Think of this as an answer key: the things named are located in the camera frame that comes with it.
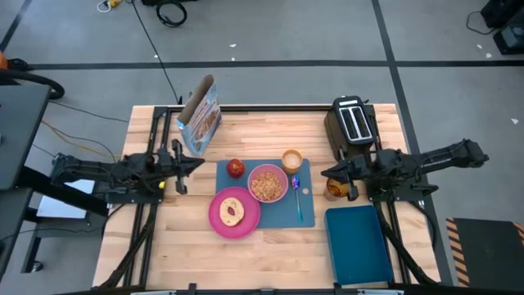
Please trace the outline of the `black equipment box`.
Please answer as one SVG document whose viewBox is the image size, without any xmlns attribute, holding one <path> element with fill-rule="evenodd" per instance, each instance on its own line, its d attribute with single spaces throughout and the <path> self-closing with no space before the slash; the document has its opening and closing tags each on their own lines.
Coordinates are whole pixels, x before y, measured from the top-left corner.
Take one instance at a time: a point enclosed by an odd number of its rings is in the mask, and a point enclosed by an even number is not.
<svg viewBox="0 0 524 295">
<path fill-rule="evenodd" d="M 156 6 L 166 3 L 196 2 L 197 0 L 140 0 L 145 6 Z"/>
</svg>

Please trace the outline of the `brown bagel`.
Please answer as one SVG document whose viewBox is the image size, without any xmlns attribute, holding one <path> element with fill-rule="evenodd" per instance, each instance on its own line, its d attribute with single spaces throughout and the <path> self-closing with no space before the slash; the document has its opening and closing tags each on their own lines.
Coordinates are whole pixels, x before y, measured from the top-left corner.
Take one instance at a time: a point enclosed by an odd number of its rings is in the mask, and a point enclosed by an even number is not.
<svg viewBox="0 0 524 295">
<path fill-rule="evenodd" d="M 219 218 L 224 225 L 233 227 L 244 218 L 245 210 L 242 203 L 235 197 L 225 198 L 219 206 Z"/>
</svg>

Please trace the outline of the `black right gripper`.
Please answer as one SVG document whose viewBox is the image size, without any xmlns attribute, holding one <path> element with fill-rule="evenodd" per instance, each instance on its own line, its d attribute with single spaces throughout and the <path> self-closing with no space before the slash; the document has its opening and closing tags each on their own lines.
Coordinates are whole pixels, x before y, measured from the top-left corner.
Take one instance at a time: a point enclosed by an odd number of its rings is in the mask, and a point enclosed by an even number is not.
<svg viewBox="0 0 524 295">
<path fill-rule="evenodd" d="M 343 184 L 348 185 L 347 199 L 350 202 L 359 197 L 359 190 L 354 184 L 356 180 L 364 181 L 367 192 L 371 194 L 370 200 L 378 199 L 383 194 L 381 187 L 381 164 L 378 153 L 369 153 L 354 156 L 344 160 L 344 163 L 337 163 L 321 172 L 322 176 L 329 179 L 342 180 Z"/>
</svg>

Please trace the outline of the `pink plate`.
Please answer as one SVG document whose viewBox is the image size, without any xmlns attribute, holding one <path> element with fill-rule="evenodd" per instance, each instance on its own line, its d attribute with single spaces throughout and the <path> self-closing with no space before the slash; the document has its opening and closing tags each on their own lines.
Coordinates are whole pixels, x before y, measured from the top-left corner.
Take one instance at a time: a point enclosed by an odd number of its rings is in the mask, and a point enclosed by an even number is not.
<svg viewBox="0 0 524 295">
<path fill-rule="evenodd" d="M 223 224 L 219 218 L 220 203 L 228 197 L 237 198 L 244 206 L 245 215 L 242 221 L 233 227 Z M 209 207 L 209 222 L 215 232 L 223 238 L 239 239 L 251 234 L 260 222 L 260 204 L 245 188 L 226 188 L 215 195 Z"/>
</svg>

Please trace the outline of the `colourful spoon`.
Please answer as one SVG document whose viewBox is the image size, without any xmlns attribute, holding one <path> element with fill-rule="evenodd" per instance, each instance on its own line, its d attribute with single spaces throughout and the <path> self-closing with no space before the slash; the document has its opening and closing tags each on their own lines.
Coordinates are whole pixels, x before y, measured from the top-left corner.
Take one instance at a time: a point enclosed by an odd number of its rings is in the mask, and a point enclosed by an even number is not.
<svg viewBox="0 0 524 295">
<path fill-rule="evenodd" d="M 298 193 L 299 192 L 299 188 L 300 188 L 300 179 L 296 175 L 293 175 L 291 177 L 291 187 L 293 188 L 294 193 L 295 193 L 296 210 L 297 210 L 298 220 L 299 220 L 299 222 L 302 222 L 303 221 L 303 215 L 302 215 L 302 211 L 301 211 L 301 207 L 300 207 L 300 199 L 299 199 L 299 193 Z"/>
</svg>

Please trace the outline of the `white and yellow plug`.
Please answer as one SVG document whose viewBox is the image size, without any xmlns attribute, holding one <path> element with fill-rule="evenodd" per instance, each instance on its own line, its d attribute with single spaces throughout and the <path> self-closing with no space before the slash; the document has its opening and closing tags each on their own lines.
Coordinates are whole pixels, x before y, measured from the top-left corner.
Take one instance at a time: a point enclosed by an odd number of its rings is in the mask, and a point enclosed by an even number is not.
<svg viewBox="0 0 524 295">
<path fill-rule="evenodd" d="M 97 4 L 97 11 L 100 13 L 110 12 L 114 7 L 119 6 L 123 0 L 101 0 Z"/>
</svg>

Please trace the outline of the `orange cup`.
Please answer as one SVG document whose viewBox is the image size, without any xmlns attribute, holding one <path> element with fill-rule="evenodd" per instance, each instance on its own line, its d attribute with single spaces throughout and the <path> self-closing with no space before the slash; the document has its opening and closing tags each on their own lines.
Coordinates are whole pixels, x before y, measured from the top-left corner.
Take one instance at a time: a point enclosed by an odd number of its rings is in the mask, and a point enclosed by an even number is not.
<svg viewBox="0 0 524 295">
<path fill-rule="evenodd" d="M 294 149 L 286 150 L 282 154 L 282 169 L 287 175 L 295 174 L 303 162 L 302 155 Z"/>
</svg>

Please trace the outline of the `blue plastic tray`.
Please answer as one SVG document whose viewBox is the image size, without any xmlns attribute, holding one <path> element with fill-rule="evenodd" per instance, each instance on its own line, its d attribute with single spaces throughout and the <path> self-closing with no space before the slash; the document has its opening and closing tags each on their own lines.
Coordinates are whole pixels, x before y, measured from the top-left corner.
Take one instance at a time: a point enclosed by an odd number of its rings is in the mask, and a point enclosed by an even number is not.
<svg viewBox="0 0 524 295">
<path fill-rule="evenodd" d="M 324 223 L 336 283 L 391 281 L 391 263 L 374 206 L 330 208 Z"/>
</svg>

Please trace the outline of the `cereal flakes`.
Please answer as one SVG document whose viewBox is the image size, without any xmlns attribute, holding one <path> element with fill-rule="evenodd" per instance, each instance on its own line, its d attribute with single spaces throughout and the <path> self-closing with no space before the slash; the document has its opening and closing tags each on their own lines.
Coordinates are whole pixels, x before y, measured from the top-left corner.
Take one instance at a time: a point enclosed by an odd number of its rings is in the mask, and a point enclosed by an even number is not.
<svg viewBox="0 0 524 295">
<path fill-rule="evenodd" d="M 283 192 L 280 179 L 273 172 L 263 172 L 253 178 L 250 188 L 260 201 L 273 202 L 279 199 Z"/>
</svg>

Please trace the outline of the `black aluminium table frame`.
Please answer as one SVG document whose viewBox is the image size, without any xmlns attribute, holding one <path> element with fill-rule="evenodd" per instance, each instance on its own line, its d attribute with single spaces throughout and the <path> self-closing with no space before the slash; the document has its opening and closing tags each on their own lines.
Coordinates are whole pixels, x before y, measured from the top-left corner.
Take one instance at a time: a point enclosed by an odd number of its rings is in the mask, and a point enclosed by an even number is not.
<svg viewBox="0 0 524 295">
<path fill-rule="evenodd" d="M 145 151 L 157 106 L 134 106 L 122 153 Z M 147 289 L 332 288 L 335 281 L 328 251 L 324 214 L 329 208 L 370 205 L 364 184 L 355 182 L 357 201 L 328 201 L 327 179 L 320 175 L 336 164 L 323 125 L 328 104 L 223 105 L 222 125 L 212 138 L 206 163 L 185 180 L 188 195 L 166 185 L 158 209 Z M 384 148 L 407 152 L 395 104 L 375 104 Z M 278 159 L 295 149 L 309 159 L 314 197 L 313 228 L 257 229 L 243 239 L 226 239 L 210 227 L 208 207 L 215 195 L 218 160 Z M 404 245 L 424 272 L 440 281 L 425 216 L 412 205 L 396 202 Z M 126 205 L 109 220 L 90 286 L 106 281 L 128 251 L 136 206 Z"/>
</svg>

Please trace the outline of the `blue placemat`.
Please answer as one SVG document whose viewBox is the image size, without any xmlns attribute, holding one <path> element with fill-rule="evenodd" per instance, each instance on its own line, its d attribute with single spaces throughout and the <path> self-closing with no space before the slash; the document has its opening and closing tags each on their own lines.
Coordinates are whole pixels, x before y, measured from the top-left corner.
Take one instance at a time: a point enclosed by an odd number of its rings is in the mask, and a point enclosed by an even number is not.
<svg viewBox="0 0 524 295">
<path fill-rule="evenodd" d="M 245 174 L 238 179 L 234 179 L 231 178 L 226 171 L 228 161 L 218 161 L 215 186 L 217 193 L 228 187 L 247 188 L 249 174 L 259 165 L 271 164 L 278 168 L 282 167 L 282 161 L 280 159 L 243 160 L 243 162 L 246 167 Z M 300 181 L 298 197 L 303 220 L 299 221 L 297 216 L 295 190 L 289 187 L 282 200 L 275 203 L 260 204 L 261 217 L 258 225 L 259 229 L 312 228 L 315 226 L 314 197 L 312 194 L 310 164 L 308 159 L 303 160 L 296 176 Z"/>
</svg>

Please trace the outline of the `red apple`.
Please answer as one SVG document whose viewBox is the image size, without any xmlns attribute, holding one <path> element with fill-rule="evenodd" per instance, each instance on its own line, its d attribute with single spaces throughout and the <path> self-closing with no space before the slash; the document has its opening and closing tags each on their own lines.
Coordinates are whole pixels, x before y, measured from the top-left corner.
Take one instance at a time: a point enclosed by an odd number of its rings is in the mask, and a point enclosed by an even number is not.
<svg viewBox="0 0 524 295">
<path fill-rule="evenodd" d="M 244 175 L 246 167 L 244 163 L 239 159 L 232 159 L 228 162 L 226 170 L 230 177 L 240 178 Z"/>
</svg>

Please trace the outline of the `amber glass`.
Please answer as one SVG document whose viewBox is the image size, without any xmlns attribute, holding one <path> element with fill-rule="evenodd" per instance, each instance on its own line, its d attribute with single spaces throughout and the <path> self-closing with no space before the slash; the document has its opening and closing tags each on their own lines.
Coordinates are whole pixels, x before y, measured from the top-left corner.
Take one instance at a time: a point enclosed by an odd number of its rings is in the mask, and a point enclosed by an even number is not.
<svg viewBox="0 0 524 295">
<path fill-rule="evenodd" d="M 328 201 L 334 202 L 341 198 L 348 198 L 349 191 L 350 188 L 348 183 L 341 183 L 335 179 L 328 178 L 324 191 L 324 197 Z"/>
</svg>

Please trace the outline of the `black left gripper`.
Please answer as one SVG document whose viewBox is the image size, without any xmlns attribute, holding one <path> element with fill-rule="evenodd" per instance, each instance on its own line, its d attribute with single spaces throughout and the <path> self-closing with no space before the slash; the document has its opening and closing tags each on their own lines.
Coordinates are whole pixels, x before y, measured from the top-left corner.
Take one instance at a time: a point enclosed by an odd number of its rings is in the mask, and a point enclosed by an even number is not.
<svg viewBox="0 0 524 295">
<path fill-rule="evenodd" d="M 181 156 L 182 154 L 182 146 L 181 143 L 177 139 L 173 139 L 171 141 L 172 144 L 172 150 L 174 152 L 174 155 L 172 156 L 166 147 L 162 147 L 157 151 L 158 156 L 158 166 L 160 168 L 160 174 L 164 178 L 168 177 L 176 177 L 175 181 L 175 188 L 176 191 L 181 194 L 185 195 L 187 194 L 187 186 L 183 182 L 184 173 L 183 173 L 183 166 L 181 162 Z M 186 169 L 186 176 L 189 176 L 191 173 L 193 173 L 198 167 L 201 166 L 205 162 L 202 158 L 197 157 L 187 157 L 186 162 L 188 164 L 192 164 Z"/>
</svg>

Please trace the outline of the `hazard striped black platform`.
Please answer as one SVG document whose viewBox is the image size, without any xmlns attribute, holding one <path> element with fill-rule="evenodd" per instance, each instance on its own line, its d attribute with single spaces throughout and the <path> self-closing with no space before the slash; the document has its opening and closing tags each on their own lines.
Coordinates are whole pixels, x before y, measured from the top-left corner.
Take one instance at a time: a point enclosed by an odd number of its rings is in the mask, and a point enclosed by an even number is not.
<svg viewBox="0 0 524 295">
<path fill-rule="evenodd" d="M 511 221 L 448 218 L 458 285 L 524 293 L 524 226 Z"/>
</svg>

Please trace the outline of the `black toaster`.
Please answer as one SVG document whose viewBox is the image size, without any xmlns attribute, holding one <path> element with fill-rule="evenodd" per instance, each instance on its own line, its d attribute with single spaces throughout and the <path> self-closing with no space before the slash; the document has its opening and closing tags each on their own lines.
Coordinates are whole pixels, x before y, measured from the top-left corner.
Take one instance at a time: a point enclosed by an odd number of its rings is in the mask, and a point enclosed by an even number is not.
<svg viewBox="0 0 524 295">
<path fill-rule="evenodd" d="M 336 98 L 324 118 L 327 139 L 337 161 L 369 151 L 376 127 L 368 106 L 358 96 Z"/>
</svg>

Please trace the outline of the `white board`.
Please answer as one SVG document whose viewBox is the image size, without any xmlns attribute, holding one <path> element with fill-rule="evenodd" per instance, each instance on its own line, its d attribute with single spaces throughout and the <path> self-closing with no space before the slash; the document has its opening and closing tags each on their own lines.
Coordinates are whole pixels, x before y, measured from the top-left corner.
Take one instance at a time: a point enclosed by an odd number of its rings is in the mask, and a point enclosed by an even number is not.
<svg viewBox="0 0 524 295">
<path fill-rule="evenodd" d="M 93 180 L 80 179 L 76 180 L 75 182 L 65 183 L 65 185 L 71 188 L 76 188 L 83 193 L 90 194 L 93 192 L 95 182 Z M 68 218 L 81 220 L 85 218 L 86 215 L 87 212 L 85 210 L 68 205 L 46 195 L 42 196 L 37 210 L 38 217 L 47 218 Z"/>
</svg>

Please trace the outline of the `light blue cereal box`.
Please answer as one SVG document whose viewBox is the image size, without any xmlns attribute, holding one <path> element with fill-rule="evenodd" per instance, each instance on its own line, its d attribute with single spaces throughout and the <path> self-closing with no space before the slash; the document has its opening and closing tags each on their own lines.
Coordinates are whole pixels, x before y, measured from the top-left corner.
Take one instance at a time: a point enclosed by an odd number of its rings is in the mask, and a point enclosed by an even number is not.
<svg viewBox="0 0 524 295">
<path fill-rule="evenodd" d="M 221 121 L 214 76 L 206 75 L 176 120 L 183 142 L 193 156 L 204 155 Z"/>
</svg>

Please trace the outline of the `pink bowl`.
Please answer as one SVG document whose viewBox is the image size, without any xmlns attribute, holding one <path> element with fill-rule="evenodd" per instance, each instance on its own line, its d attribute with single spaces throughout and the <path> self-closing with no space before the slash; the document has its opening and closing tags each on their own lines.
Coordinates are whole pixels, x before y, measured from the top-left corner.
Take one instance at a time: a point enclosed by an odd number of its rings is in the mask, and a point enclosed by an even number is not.
<svg viewBox="0 0 524 295">
<path fill-rule="evenodd" d="M 282 186 L 283 186 L 283 192 L 282 192 L 282 195 L 279 199 L 277 199 L 276 201 L 273 201 L 273 202 L 264 202 L 264 201 L 260 201 L 259 199 L 257 199 L 253 192 L 251 191 L 251 188 L 250 188 L 250 182 L 253 180 L 253 178 L 263 172 L 273 172 L 279 179 L 280 181 L 282 182 Z M 249 193 L 251 194 L 251 196 L 256 200 L 256 201 L 259 201 L 259 202 L 263 202 L 263 203 L 274 203 L 274 202 L 278 202 L 280 201 L 287 193 L 287 189 L 288 189 L 288 186 L 289 186 L 289 180 L 287 178 L 287 175 L 286 173 L 284 172 L 283 169 L 281 169 L 280 167 L 276 166 L 276 165 L 273 165 L 273 164 L 263 164 L 263 165 L 259 165 L 257 166 L 248 176 L 248 180 L 247 180 L 247 188 L 248 188 L 248 191 Z"/>
</svg>

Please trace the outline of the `black side table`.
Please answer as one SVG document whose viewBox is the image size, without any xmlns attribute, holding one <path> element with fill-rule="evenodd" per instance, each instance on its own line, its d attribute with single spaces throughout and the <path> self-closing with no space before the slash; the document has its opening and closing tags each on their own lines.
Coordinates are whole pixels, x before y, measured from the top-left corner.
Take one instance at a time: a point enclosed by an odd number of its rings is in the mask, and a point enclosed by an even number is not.
<svg viewBox="0 0 524 295">
<path fill-rule="evenodd" d="M 76 188 L 56 186 L 51 178 L 25 165 L 50 98 L 43 85 L 0 86 L 0 281 L 24 220 L 36 216 L 28 206 L 39 192 L 100 216 L 107 203 Z"/>
</svg>

